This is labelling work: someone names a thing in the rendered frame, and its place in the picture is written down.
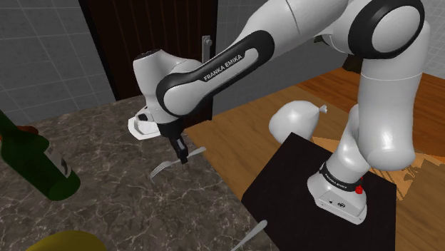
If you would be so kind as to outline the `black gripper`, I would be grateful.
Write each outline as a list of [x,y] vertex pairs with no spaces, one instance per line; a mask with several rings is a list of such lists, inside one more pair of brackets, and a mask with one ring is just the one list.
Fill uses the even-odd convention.
[[185,141],[181,137],[181,133],[184,130],[183,119],[179,118],[169,123],[159,123],[158,129],[160,134],[166,138],[171,139],[170,144],[176,152],[178,159],[182,164],[188,161],[188,147]]

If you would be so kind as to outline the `silver fork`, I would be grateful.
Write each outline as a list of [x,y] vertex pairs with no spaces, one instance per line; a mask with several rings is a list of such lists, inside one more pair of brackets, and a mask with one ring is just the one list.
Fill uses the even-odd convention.
[[[198,155],[200,153],[203,153],[206,151],[206,147],[199,147],[195,150],[193,150],[191,153],[189,153],[188,157],[192,157],[194,155]],[[164,170],[165,168],[168,168],[176,163],[180,163],[181,159],[177,159],[174,161],[164,161],[159,166],[157,166],[151,173],[150,173],[150,179],[153,179],[160,171]]]

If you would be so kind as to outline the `black robot stand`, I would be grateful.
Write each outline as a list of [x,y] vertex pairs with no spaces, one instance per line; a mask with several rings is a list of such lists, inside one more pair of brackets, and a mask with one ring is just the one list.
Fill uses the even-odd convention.
[[331,152],[291,134],[242,196],[279,251],[396,251],[397,187],[364,175],[367,215],[355,225],[318,207],[307,188]]

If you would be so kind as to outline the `dark brown door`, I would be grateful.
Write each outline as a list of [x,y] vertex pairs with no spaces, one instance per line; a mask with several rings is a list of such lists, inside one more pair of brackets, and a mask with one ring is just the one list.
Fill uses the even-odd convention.
[[161,48],[204,61],[215,55],[218,0],[78,0],[116,100],[139,96],[133,60]]

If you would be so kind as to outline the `yellow round thing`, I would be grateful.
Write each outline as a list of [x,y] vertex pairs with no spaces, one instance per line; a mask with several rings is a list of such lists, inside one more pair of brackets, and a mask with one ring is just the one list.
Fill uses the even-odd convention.
[[107,249],[89,232],[67,230],[39,240],[26,251],[107,251]]

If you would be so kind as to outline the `green glass bottle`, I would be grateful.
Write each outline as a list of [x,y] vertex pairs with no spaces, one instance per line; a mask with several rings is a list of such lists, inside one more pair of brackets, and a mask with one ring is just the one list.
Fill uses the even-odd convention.
[[0,157],[49,200],[71,197],[81,180],[48,139],[23,131],[0,111]]

